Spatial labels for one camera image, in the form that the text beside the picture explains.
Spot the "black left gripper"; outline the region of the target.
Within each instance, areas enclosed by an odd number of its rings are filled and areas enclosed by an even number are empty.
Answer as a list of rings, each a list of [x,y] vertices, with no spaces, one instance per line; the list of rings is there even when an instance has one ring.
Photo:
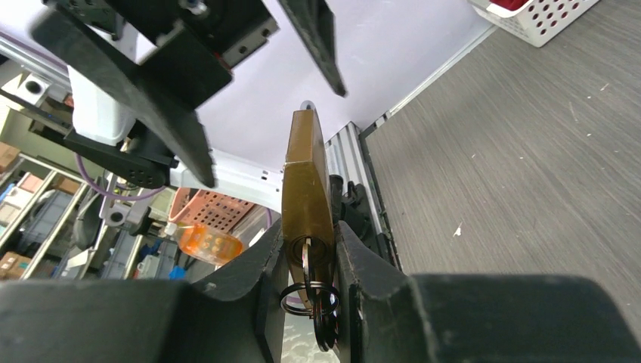
[[[340,96],[335,17],[324,0],[279,0]],[[52,1],[32,39],[127,106],[206,187],[209,142],[194,109],[232,80],[278,25],[261,1]]]

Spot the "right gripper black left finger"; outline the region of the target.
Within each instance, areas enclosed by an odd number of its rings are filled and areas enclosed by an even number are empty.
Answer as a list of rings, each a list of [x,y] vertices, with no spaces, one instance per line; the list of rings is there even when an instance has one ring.
[[[275,222],[205,278],[1,285],[3,362],[279,362],[288,281]]]

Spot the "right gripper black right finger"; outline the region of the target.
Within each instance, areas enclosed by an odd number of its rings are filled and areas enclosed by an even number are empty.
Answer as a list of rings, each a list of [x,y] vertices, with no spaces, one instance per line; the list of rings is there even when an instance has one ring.
[[[406,275],[336,227],[343,362],[638,362],[613,299],[573,275]]]

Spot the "silver brass padlock keys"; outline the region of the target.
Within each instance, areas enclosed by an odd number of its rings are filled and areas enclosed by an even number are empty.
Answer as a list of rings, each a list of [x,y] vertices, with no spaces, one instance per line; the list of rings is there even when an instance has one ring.
[[[302,245],[302,282],[295,282],[286,287],[280,294],[281,308],[296,316],[310,318],[314,326],[314,335],[319,349],[329,352],[336,345],[338,338],[338,317],[339,291],[333,283],[317,281],[314,276],[314,268],[311,266],[310,250],[312,239],[307,237]],[[294,292],[305,291],[306,302],[309,307],[291,306],[287,297]]]

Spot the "brass padlock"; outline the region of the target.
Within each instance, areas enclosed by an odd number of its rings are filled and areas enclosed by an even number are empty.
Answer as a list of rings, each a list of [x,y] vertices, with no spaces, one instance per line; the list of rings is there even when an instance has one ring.
[[[316,107],[302,103],[293,113],[283,170],[281,204],[283,244],[291,276],[304,283],[304,266],[310,281],[332,284],[336,264],[330,178],[324,137]],[[302,248],[308,247],[303,262]]]

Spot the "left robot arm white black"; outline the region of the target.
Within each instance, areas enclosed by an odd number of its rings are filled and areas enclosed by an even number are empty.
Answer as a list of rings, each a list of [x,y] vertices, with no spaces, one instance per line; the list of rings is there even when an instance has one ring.
[[[198,107],[278,25],[262,1],[48,1],[31,38],[64,61],[62,145],[134,185],[218,191],[280,211],[282,179],[213,150]]]

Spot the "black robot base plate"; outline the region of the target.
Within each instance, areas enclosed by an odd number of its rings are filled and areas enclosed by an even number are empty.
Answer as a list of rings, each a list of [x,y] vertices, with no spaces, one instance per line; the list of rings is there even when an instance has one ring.
[[[344,221],[365,247],[401,270],[398,259],[393,255],[391,241],[375,228],[375,215],[371,213],[365,187],[353,181],[345,185],[340,175],[330,175],[329,180],[333,223]]]

